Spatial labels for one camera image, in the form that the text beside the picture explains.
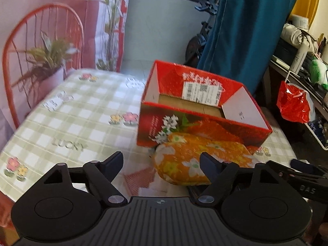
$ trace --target white wall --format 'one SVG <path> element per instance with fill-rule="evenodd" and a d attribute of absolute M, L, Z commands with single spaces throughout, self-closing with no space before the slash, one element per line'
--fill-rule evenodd
<path fill-rule="evenodd" d="M 130 0 L 125 25 L 124 60 L 185 60 L 189 40 L 209 15 L 189 0 Z"/>
<path fill-rule="evenodd" d="M 318 9 L 315 14 L 309 32 L 317 39 L 321 33 L 328 36 L 328 0 L 319 0 Z"/>

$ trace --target red plastic bag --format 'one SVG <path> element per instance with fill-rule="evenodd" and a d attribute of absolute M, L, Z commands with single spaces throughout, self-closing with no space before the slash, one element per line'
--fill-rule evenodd
<path fill-rule="evenodd" d="M 277 106 L 281 116 L 291 122 L 307 123 L 315 120 L 314 105 L 307 91 L 282 81 Z"/>

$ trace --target chair print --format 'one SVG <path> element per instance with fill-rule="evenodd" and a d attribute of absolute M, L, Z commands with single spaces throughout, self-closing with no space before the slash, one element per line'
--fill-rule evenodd
<path fill-rule="evenodd" d="M 63 81 L 63 75 L 70 69 L 81 69 L 81 53 L 84 46 L 84 31 L 77 13 L 68 5 L 52 3 L 43 5 L 26 15 L 14 28 L 7 39 L 3 52 L 3 76 L 6 95 L 11 116 L 16 128 L 24 121 L 27 114 L 51 91 L 57 83 L 44 82 L 47 93 L 41 93 L 42 81 L 23 77 L 30 72 L 33 64 L 27 50 L 44 48 L 42 33 L 46 33 L 50 41 L 64 39 L 72 43 L 78 53 L 66 62 L 61 73 L 54 73 L 47 79 Z"/>

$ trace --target red cardboard box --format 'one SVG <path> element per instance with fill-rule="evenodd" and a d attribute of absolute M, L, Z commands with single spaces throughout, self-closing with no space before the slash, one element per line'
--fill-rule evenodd
<path fill-rule="evenodd" d="M 242 143 L 251 154 L 272 133 L 261 109 L 237 81 L 155 61 L 142 96 L 137 145 L 153 147 L 172 132 Z"/>

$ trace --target teal curtain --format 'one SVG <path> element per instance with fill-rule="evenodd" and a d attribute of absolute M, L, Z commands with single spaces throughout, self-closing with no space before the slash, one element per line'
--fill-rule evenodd
<path fill-rule="evenodd" d="M 198 69 L 242 82 L 261 81 L 296 0 L 220 0 Z"/>

